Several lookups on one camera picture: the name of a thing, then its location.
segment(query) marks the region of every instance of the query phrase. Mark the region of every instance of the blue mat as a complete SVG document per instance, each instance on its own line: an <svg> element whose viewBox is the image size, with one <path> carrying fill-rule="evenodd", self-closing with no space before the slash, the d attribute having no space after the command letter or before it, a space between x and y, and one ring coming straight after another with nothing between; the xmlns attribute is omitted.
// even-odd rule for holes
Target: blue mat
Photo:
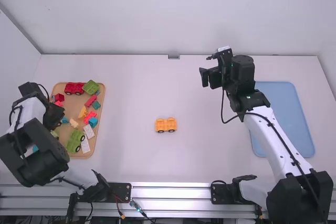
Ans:
<svg viewBox="0 0 336 224"><path fill-rule="evenodd" d="M256 89L265 94L274 114L295 148L303 157L312 157L315 147L310 136L295 86L290 82L256 82ZM258 140L251 134L253 152L266 157Z"/></svg>

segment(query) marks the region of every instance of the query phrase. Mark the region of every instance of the green lego block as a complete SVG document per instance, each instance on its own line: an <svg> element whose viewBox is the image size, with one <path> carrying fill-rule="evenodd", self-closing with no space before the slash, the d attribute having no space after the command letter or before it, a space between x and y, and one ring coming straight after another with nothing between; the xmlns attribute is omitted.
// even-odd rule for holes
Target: green lego block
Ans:
<svg viewBox="0 0 336 224"><path fill-rule="evenodd" d="M92 107L95 109L95 110L97 110L97 109L99 109L100 108L100 103L98 102L98 101L95 101L93 104L92 104Z"/></svg>
<svg viewBox="0 0 336 224"><path fill-rule="evenodd" d="M95 83L92 80L89 80L83 87L82 89L87 92L90 95L93 95L99 90L99 84Z"/></svg>

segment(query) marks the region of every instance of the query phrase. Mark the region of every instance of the green toy car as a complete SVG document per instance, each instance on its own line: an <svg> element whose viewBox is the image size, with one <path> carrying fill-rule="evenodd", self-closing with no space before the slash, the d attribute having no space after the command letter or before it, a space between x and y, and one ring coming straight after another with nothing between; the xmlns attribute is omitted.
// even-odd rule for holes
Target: green toy car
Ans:
<svg viewBox="0 0 336 224"><path fill-rule="evenodd" d="M67 151L71 153L79 152L80 150L80 142L84 141L85 134L83 131L74 130L70 135L70 140L67 143Z"/></svg>

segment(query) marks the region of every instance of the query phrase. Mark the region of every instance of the white wall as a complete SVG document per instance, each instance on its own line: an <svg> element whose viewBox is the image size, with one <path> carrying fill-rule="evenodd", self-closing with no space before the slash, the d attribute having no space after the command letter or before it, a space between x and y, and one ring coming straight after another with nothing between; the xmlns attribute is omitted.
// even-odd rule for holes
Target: white wall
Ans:
<svg viewBox="0 0 336 224"><path fill-rule="evenodd" d="M324 48L336 44L336 0L0 2L48 54L208 54L230 45L236 53L334 61ZM333 83L332 68L324 70Z"/></svg>
<svg viewBox="0 0 336 224"><path fill-rule="evenodd" d="M32 81L41 54L0 10L0 136L9 128L8 116L21 96L18 86Z"/></svg>
<svg viewBox="0 0 336 224"><path fill-rule="evenodd" d="M331 91L336 98L336 40L323 48L319 60L328 80Z"/></svg>

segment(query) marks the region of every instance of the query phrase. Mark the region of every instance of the orange toy car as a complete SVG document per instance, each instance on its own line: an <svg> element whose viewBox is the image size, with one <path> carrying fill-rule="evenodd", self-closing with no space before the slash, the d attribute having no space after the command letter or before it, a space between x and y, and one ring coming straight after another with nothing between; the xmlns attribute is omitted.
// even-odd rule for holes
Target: orange toy car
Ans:
<svg viewBox="0 0 336 224"><path fill-rule="evenodd" d="M157 119L155 121L155 131L163 133L165 131L174 132L177 130L177 123L175 118Z"/></svg>

